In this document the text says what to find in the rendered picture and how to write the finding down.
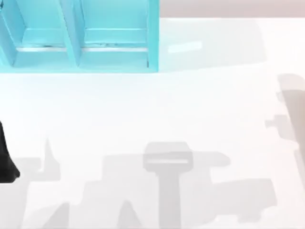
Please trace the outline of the light blue rack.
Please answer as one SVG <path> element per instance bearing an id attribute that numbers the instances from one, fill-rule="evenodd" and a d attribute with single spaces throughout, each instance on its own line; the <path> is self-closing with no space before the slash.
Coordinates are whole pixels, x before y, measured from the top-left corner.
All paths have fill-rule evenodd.
<path id="1" fill-rule="evenodd" d="M 0 73 L 155 73 L 160 0 L 0 0 Z"/>

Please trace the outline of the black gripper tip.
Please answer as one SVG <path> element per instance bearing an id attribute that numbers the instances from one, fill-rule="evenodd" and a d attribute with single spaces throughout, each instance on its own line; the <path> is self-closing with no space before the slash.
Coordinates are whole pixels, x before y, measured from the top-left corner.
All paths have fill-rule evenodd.
<path id="1" fill-rule="evenodd" d="M 8 152 L 3 125 L 0 121 L 0 184 L 13 183 L 19 177 L 20 171 Z"/>

